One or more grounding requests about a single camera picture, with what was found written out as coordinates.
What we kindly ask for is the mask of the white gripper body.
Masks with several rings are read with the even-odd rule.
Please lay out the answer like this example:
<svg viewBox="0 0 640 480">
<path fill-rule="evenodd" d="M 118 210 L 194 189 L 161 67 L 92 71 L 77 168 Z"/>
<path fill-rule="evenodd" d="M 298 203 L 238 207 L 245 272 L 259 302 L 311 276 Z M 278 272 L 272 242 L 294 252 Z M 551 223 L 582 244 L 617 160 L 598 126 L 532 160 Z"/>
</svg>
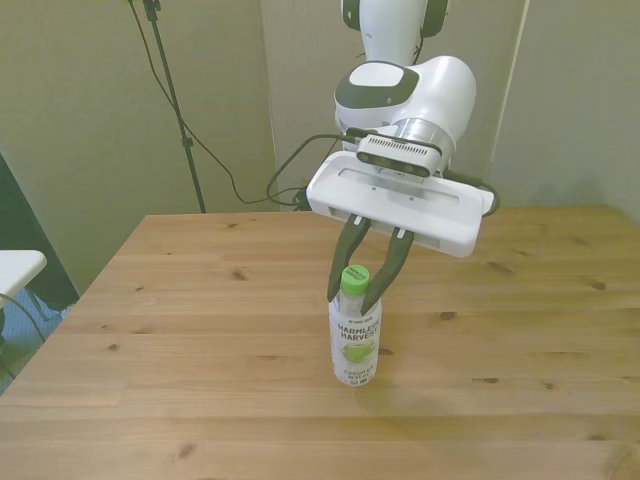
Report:
<svg viewBox="0 0 640 480">
<path fill-rule="evenodd" d="M 415 244 L 458 258 L 473 252 L 482 218 L 494 204 L 490 191 L 375 167 L 347 151 L 322 163 L 307 199 L 320 215 L 342 222 L 359 215 L 387 236 L 405 229 Z"/>
</svg>

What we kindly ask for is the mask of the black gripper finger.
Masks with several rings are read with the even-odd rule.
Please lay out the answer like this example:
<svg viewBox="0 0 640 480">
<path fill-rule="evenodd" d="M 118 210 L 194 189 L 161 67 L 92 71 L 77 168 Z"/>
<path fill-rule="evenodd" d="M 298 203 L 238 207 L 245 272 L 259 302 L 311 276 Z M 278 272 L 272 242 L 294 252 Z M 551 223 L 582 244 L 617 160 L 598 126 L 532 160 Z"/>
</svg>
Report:
<svg viewBox="0 0 640 480">
<path fill-rule="evenodd" d="M 328 277 L 327 300 L 333 301 L 340 290 L 343 270 L 371 227 L 371 220 L 350 215 L 338 237 Z"/>
<path fill-rule="evenodd" d="M 373 307 L 401 272 L 413 244 L 413 233 L 395 228 L 382 267 L 371 280 L 362 306 Z"/>
</svg>

